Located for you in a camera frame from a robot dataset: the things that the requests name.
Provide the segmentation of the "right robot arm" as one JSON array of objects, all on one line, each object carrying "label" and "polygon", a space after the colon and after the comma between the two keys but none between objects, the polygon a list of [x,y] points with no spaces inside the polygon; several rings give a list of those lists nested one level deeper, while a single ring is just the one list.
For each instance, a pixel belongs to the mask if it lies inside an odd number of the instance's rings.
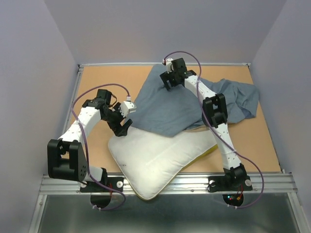
[{"label": "right robot arm", "polygon": [[202,121],[212,131],[222,157],[224,175],[212,177],[209,192],[250,191],[252,183],[244,165],[234,149],[227,125],[225,96],[210,90],[193,70],[187,70],[184,59],[164,59],[166,71],[160,75],[167,90],[182,85],[197,98],[202,111]]}]

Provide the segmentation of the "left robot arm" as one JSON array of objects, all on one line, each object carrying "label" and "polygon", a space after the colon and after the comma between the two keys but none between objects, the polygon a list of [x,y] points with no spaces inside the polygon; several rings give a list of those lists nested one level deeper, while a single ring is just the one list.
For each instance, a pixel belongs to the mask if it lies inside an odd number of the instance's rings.
[{"label": "left robot arm", "polygon": [[105,121],[115,136],[127,136],[131,119],[129,113],[136,111],[130,97],[123,102],[111,104],[113,94],[99,89],[92,100],[86,100],[75,121],[58,139],[47,144],[48,175],[53,179],[91,182],[97,191],[108,187],[106,169],[92,167],[87,161],[86,139],[101,120]]}]

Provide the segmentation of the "white pillow yellow edge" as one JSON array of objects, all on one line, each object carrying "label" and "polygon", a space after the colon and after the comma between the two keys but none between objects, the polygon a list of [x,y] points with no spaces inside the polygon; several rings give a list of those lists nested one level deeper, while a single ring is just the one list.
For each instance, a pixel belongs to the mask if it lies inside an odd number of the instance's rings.
[{"label": "white pillow yellow edge", "polygon": [[209,130],[184,131],[174,137],[130,127],[127,136],[113,136],[109,151],[134,192],[155,198],[185,167],[217,149]]}]

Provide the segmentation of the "blue grey pillowcase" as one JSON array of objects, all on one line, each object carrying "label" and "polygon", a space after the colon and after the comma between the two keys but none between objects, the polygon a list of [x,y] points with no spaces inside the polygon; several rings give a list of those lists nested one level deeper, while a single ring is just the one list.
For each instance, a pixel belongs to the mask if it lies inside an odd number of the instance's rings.
[{"label": "blue grey pillowcase", "polygon": [[[137,110],[129,114],[132,126],[167,137],[202,126],[198,98],[182,85],[167,90],[160,78],[164,71],[162,65],[152,67],[135,99]],[[226,79],[201,81],[217,94],[224,94],[229,123],[256,117],[259,91],[254,85]]]}]

